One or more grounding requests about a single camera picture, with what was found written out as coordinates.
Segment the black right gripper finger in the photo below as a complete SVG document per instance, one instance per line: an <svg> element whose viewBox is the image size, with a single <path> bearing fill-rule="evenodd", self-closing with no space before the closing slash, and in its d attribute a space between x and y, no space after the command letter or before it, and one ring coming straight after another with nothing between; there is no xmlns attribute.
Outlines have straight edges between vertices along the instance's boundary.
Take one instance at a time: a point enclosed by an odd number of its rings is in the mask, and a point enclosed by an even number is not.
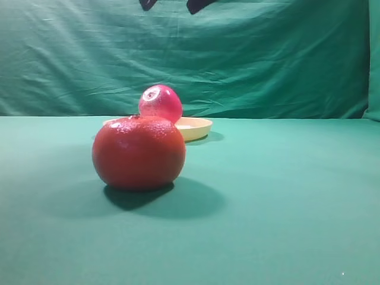
<svg viewBox="0 0 380 285"><path fill-rule="evenodd" d="M216 0L187 0L186 7L189 13L194 15L214 2Z"/></svg>

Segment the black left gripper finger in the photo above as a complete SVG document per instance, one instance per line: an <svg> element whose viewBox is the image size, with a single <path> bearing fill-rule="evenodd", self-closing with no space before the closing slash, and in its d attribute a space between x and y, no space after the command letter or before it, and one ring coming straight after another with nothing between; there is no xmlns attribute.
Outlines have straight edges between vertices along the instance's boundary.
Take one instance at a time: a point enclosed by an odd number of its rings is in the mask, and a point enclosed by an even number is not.
<svg viewBox="0 0 380 285"><path fill-rule="evenodd" d="M157 2L157 0L139 0L143 11L149 11Z"/></svg>

